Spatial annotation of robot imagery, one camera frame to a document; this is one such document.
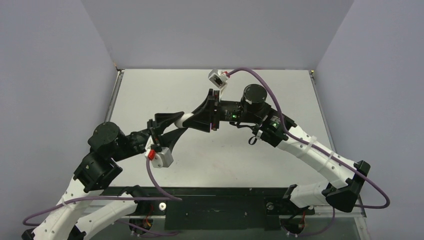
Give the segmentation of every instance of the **purple cable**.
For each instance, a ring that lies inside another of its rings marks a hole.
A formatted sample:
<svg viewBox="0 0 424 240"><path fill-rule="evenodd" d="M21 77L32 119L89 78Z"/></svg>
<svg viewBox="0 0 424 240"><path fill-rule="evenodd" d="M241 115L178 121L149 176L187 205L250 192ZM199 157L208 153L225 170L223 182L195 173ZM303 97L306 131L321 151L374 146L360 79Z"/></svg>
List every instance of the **purple cable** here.
<svg viewBox="0 0 424 240"><path fill-rule="evenodd" d="M129 225L129 226L131 226L131 227L133 227L135 229L139 229L139 230L144 231L144 232L149 233L149 234L156 235L156 236L143 236L143 235L140 235L140 237L145 237L145 238L171 237L171 236L175 236L175 235L179 234L179 232L177 232L177 231L174 231L174 232L156 232L156 231L150 231L150 230L147 230L145 228L142 228L141 226L137 226L135 224L132 224L132 223L126 222L126 221L122 221L122 220L116 220L116 222L117 223L120 223L120 224Z"/></svg>
<svg viewBox="0 0 424 240"><path fill-rule="evenodd" d="M151 183L153 183L154 187L155 187L155 188L156 188L156 189L157 189L157 190L158 190L161 194L163 194L165 197L168 197L170 200L182 201L182 199L181 199L181 198L176 197L176 196L172 196L171 194L167 193L165 190L163 190L163 189L159 186L158 182L156 182L155 178L153 177L152 169L150 168L150 160L149 160L148 158L146 158L146 168L147 168L147 174L148 174L148 177L149 177L149 178L150 178L150 180L151 180Z"/></svg>
<svg viewBox="0 0 424 240"><path fill-rule="evenodd" d="M310 236L314 236L314 235L322 234L323 232L325 232L325 231L327 231L329 228L331 228L331 226L334 224L335 219L336 219L336 209L333 207L333 208L332 208L332 218L331 218L331 222L330 222L330 223L329 223L326 227L324 227L323 229L321 229L321 230L319 230L319 231L316 231L316 232L300 233L300 234L298 234L297 236L301 238L301 237L310 237ZM289 234L289 235L296 236L296 234L293 234L293 233L291 233L291 232L287 231L287 229L285 229L284 227L282 227L282 228L283 228L286 232L288 232L288 234Z"/></svg>
<svg viewBox="0 0 424 240"><path fill-rule="evenodd" d="M303 139L300 139L300 138L296 137L295 135L291 134L287 130L286 125L284 124L284 115L283 115L283 113L281 111L281 107L280 107L280 105L278 103L278 100L277 100L276 96L274 95L273 91L271 90L271 88L262 79L261 76L259 76L255 71L253 71L252 69L247 68L247 67L236 68L236 69L230 71L229 73L227 73L227 76L230 77L231 75L233 75L233 74L235 74L235 73L237 73L239 71L245 71L245 72L248 72L248 73L252 74L262 84L262 86L266 89L266 91L268 92L268 94L271 97L272 101L274 102L275 107L277 108L278 116L279 116L279 119L281 121L281 125L282 125L282 128L283 128L284 133L287 134L292 139L294 139L294 140L296 140L296 141L298 141L300 143L303 143L305 145L308 145L309 144L308 141L305 141ZM321 147L312 144L312 148L318 150L319 152L321 152L325 156L330 157L330 153L326 152ZM366 177L365 175L363 175L362 173L360 173L359 171L357 171L353 167L351 167L351 166L347 165L346 163L344 163L343 161L337 159L335 156L331 156L331 159L334 160L334 161L336 161L337 163L343 165L345 168L349 169L350 171L354 172L356 175L358 175L359 177L361 177L362 179L364 179L373 188L375 188L384 197L384 199L386 201L384 205L380 205L380 206L355 204L355 207L360 207L360 208L365 208L365 209L385 209L385 208L387 208L390 205L389 196L387 196L387 194L379 186L377 186L372 180L370 180L368 177Z"/></svg>
<svg viewBox="0 0 424 240"><path fill-rule="evenodd" d="M73 198L70 200L67 200L64 202L64 204L72 204L72 203L76 203L76 202L81 202L81 201L88 201L88 200L115 200L115 201L167 201L169 200L168 197L114 197L114 196L86 196L86 197L77 197L77 198ZM40 225L40 223L28 223L27 221L38 217L40 215L52 212L54 210L60 209L64 207L63 204L59 204L56 205L54 207L51 207L49 209L43 210L43 211L39 211L36 212L34 214L31 214L27 217L25 217L25 219L23 219L22 224L25 226L35 226L37 227L38 225Z"/></svg>

